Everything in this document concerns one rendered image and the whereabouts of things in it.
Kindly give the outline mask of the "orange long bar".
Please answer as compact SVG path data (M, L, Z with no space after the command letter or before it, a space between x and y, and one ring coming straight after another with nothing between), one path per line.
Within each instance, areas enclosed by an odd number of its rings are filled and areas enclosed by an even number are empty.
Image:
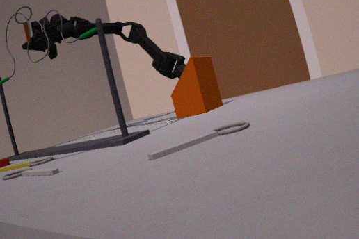
M18 24L23 24L23 26L24 26L24 31L25 31L25 34L26 34L26 41L28 42L28 43L31 43L32 41L31 41L31 37L30 37L30 42L29 42L29 26L28 26L28 22L27 21L24 21L24 22L18 22L17 21L17 18L16 18L16 16L17 16L17 12L20 10L20 9L22 9L22 8L28 8L29 10L30 10L30 17L28 18L28 21L30 20L30 18L31 18L31 16L32 16L32 10L31 10L31 8L29 8L28 6L21 6L21 7L19 7L17 10L16 10L16 12L15 12L15 16L14 16L14 18L15 18L15 21L18 23Z

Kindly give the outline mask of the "grey loop with straight handle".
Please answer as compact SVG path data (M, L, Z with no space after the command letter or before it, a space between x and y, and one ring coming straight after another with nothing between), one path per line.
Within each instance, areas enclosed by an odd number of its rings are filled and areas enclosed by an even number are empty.
M241 126L233 128L233 129L229 129L229 130L226 130L226 131L220 131L222 129L227 129L227 128L238 126L238 125L241 125ZM162 156L166 156L168 154L171 154L173 152L179 151L181 149L184 149L184 148L187 148L187 147L197 145L197 144L200 144L202 142L211 140L211 139L219 136L220 134L232 133L232 132L235 132L235 131L242 130L244 128L247 128L249 125L250 125L250 122L245 121L245 122L237 122L237 123L234 123L234 124L228 124L228 125L225 125L225 126L220 126L220 127L216 128L216 129L212 130L211 133L201 135L201 136L199 136L197 138L193 138L193 139L187 140L185 142L181 142L181 143L179 143L177 145L173 145L171 147L166 147L166 148L154 151L154 152L148 154L148 157L149 157L150 160L156 160L157 158L161 158Z
M21 173L20 173L21 172ZM19 174L17 174L19 173ZM40 175L54 175L56 173L59 173L58 168L54 168L54 169L45 169L45 170L32 170L32 168L26 168L26 169L22 169L22 170L17 170L15 172L11 172L8 174L5 174L2 179L11 179L11 178L15 178L15 177L19 177L19 176L40 176ZM15 175L14 175L15 174Z

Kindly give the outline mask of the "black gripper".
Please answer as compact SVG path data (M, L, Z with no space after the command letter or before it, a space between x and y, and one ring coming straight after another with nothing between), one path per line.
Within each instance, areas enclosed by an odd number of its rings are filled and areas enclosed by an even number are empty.
M37 21L31 22L31 27L33 31L33 35L31 37L31 43L29 43L29 50L36 50L36 51L43 51L48 49L48 40L45 36L44 29L42 32L42 28ZM61 36L61 28L56 26L59 32L52 38L49 38L49 53L48 56L53 59L57 57L57 48L55 42L61 43L62 36ZM28 42L26 41L22 48L27 50Z

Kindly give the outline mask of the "grey ring with yellow handle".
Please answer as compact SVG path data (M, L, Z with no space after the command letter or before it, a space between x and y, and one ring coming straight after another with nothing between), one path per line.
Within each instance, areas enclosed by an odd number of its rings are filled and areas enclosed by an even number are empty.
M13 166L9 166L9 167L4 167L4 168L0 168L0 172L4 172L4 171L8 171L8 170L13 170L13 169L18 169L21 167L26 167L26 166L34 166L34 165L39 165L39 164L43 164L46 162L49 162L53 159L53 157L47 157L47 158L41 158L39 160L35 160L33 162L27 162L27 163L22 163L19 165L13 165Z

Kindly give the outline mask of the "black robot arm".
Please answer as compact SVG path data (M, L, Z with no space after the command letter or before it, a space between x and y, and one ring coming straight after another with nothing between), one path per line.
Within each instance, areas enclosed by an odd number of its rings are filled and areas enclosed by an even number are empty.
M62 32L64 38L79 38L81 34L91 30L96 27L95 23L90 23L88 20L70 17L70 20L66 20L62 15ZM74 25L76 21L76 25ZM132 25L128 38L124 35L122 27L126 25ZM56 26L61 27L61 19L59 14L55 14L51 17L50 22L45 19L45 30L48 32L48 38L54 37L59 30ZM134 44L139 44L153 59L152 66L160 74L173 79L180 78L186 64L184 63L185 57L173 54L170 52L163 52L159 46L157 46L146 34L145 27L136 22L115 22L115 23L102 23L104 34L115 33L116 35L121 36L126 42L133 42ZM177 62L176 62L177 61ZM175 65L176 62L176 65ZM175 68L174 68L175 66ZM174 68L174 70L173 70ZM173 72L172 72L173 70Z

